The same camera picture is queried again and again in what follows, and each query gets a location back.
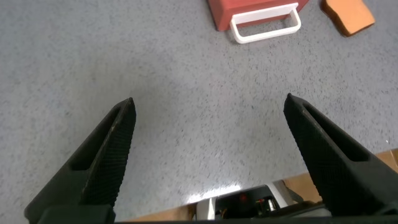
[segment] black plastic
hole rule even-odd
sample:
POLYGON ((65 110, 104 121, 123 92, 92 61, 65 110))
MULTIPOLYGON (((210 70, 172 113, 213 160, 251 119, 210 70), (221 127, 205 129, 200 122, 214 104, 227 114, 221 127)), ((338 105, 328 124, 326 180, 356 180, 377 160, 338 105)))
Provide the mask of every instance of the black plastic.
POLYGON ((274 200, 274 196, 268 186, 263 185, 240 192, 233 192, 228 195, 222 195, 216 199, 216 211, 225 210, 224 219, 227 218, 252 218, 258 216, 256 202, 260 199, 271 199, 276 208, 279 205, 274 200))
POLYGON ((136 109, 132 98, 111 109, 25 209, 31 224, 55 205, 114 206, 123 181, 136 109))
POLYGON ((307 101, 288 94, 284 113, 323 202, 333 216, 397 214, 398 174, 307 101))
POLYGON ((118 222, 118 224, 390 224, 397 223, 397 215, 321 218, 237 218, 227 220, 174 222, 118 222))
POLYGON ((111 224, 114 218, 110 205, 56 205, 44 211, 38 224, 111 224))

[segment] gray carpet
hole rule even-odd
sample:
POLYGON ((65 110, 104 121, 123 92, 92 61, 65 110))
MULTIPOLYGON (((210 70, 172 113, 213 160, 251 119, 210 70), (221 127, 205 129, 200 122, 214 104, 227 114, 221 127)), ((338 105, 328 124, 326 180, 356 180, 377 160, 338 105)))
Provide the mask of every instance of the gray carpet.
POLYGON ((354 37, 310 1, 296 34, 238 45, 202 0, 3 0, 0 223, 26 222, 25 206, 129 96, 117 220, 305 172, 282 112, 289 92, 372 152, 397 147, 398 1, 367 3, 376 24, 354 37))

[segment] orange object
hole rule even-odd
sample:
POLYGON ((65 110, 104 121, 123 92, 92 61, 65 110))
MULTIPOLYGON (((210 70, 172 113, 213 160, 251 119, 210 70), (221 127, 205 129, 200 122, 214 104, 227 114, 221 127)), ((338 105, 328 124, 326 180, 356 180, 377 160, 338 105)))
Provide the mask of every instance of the orange object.
POLYGON ((322 10, 347 37, 375 23, 371 11, 362 0, 323 0, 322 10))
MULTIPOLYGON (((250 12, 270 7, 281 6, 285 4, 298 3, 297 11, 299 12, 308 0, 208 0, 211 13, 216 27, 219 31, 230 29, 229 22, 232 15, 250 12)), ((238 24, 238 27, 251 26, 254 24, 261 24, 273 20, 285 19, 289 15, 277 16, 268 19, 261 19, 258 21, 238 24)))

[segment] red box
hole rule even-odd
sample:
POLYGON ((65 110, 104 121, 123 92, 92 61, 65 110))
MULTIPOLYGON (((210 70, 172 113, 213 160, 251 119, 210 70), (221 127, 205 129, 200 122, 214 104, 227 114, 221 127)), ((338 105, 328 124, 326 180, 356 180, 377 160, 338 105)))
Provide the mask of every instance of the red box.
MULTIPOLYGON (((232 15, 250 12, 269 7, 276 7, 285 4, 298 3, 296 8, 299 12, 308 0, 208 0, 211 13, 213 14, 214 22, 219 31, 230 29, 229 22, 232 19, 232 15)), ((254 24, 261 24, 263 22, 269 22, 274 20, 285 19, 289 15, 277 16, 267 19, 261 19, 258 21, 247 22, 244 24, 238 24, 238 27, 251 26, 254 24)))

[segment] orange sponge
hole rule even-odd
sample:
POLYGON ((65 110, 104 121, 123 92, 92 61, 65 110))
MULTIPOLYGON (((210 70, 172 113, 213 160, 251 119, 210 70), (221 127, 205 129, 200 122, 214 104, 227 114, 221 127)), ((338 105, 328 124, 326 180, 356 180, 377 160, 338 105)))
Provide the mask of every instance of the orange sponge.
POLYGON ((323 0, 322 10, 340 32, 349 37, 373 25, 375 20, 362 0, 323 0))

